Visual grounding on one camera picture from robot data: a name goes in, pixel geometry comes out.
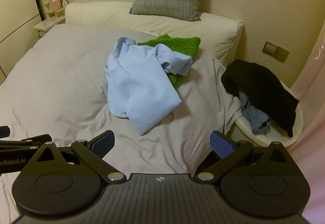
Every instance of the pink cup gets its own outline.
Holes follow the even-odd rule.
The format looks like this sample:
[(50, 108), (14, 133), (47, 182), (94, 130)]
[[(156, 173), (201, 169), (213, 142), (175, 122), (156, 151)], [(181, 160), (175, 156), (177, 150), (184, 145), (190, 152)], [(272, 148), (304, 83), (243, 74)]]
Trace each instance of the pink cup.
[(53, 12), (56, 12), (56, 11), (62, 9), (61, 0), (56, 0), (56, 1), (50, 2), (50, 7)]

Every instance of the robotic arm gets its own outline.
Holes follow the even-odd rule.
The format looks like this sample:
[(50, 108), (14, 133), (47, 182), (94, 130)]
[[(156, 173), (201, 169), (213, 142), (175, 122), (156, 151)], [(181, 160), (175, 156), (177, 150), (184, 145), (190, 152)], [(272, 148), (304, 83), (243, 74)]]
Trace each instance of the robotic arm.
[(12, 186), (21, 214), (14, 224), (307, 223), (301, 214), (310, 188), (280, 142), (254, 147), (214, 131), (219, 161), (193, 178), (129, 180), (102, 160), (114, 142), (109, 130), (71, 147), (57, 147), (48, 134), (0, 141), (0, 173), (21, 170)]

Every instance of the logo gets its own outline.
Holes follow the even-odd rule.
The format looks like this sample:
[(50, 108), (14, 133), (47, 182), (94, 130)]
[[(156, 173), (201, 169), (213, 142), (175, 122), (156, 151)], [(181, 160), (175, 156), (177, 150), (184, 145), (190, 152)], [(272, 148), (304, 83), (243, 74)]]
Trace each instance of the logo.
[(156, 180), (159, 181), (159, 182), (161, 183), (162, 181), (165, 180), (165, 177), (163, 177), (163, 176), (158, 176), (158, 177), (156, 178)]
[(21, 164), (26, 163), (26, 158), (16, 159), (16, 160), (3, 160), (0, 162), (0, 166), (7, 166), (7, 165), (14, 165), (14, 164)]

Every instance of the white laundry basket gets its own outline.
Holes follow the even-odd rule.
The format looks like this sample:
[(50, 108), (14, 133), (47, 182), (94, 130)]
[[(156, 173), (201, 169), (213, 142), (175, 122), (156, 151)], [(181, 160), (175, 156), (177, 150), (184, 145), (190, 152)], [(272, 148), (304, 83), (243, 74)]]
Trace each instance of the white laundry basket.
[[(291, 90), (285, 84), (282, 83), (282, 85), (287, 91), (292, 94)], [(230, 130), (229, 135), (234, 141), (246, 140), (253, 143), (254, 146), (267, 147), (271, 142), (279, 141), (284, 145), (285, 148), (288, 148), (289, 146), (293, 145), (295, 141), (298, 140), (302, 130), (303, 113), (301, 111), (300, 104), (298, 103), (296, 108), (295, 124), (292, 129), (292, 132), (294, 134), (292, 138), (288, 137), (287, 133), (283, 129), (281, 129), (273, 120), (271, 120), (271, 131), (269, 133), (267, 133), (266, 135), (254, 135), (251, 131), (249, 122), (247, 121), (247, 119), (245, 119), (244, 116), (241, 116), (239, 119), (236, 120), (236, 124)]]

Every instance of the wall socket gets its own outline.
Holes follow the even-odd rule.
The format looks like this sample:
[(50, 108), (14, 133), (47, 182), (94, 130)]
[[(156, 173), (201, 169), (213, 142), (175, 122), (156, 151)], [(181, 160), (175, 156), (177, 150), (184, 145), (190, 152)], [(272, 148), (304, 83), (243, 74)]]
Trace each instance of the wall socket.
[(265, 42), (262, 52), (269, 56), (272, 56), (274, 59), (278, 60), (281, 63), (284, 63), (289, 55), (289, 51), (284, 48), (272, 44), (269, 41)]

